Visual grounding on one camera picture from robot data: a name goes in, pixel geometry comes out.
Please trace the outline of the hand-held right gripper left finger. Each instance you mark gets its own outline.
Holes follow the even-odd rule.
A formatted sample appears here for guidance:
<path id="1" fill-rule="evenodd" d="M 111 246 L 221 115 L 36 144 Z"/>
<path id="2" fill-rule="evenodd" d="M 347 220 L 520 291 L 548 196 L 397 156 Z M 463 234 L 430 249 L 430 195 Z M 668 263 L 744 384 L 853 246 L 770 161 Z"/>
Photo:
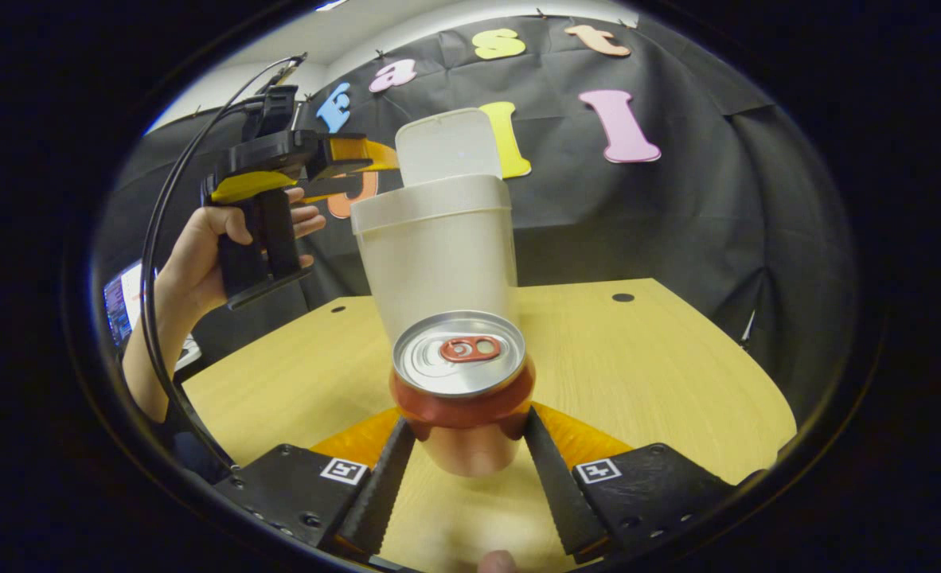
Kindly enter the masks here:
<path id="1" fill-rule="evenodd" d="M 368 559 L 381 551 L 413 445 L 390 407 L 312 447 L 281 443 L 215 487 L 281 536 Z"/>

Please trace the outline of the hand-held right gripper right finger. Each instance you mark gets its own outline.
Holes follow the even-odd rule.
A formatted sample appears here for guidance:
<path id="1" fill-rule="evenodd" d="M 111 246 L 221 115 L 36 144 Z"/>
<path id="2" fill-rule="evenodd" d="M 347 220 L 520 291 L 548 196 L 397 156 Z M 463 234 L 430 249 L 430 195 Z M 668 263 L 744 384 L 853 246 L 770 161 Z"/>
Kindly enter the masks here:
<path id="1" fill-rule="evenodd" d="M 736 492 L 665 443 L 631 447 L 542 403 L 524 438 L 563 551 L 577 563 L 673 543 Z"/>

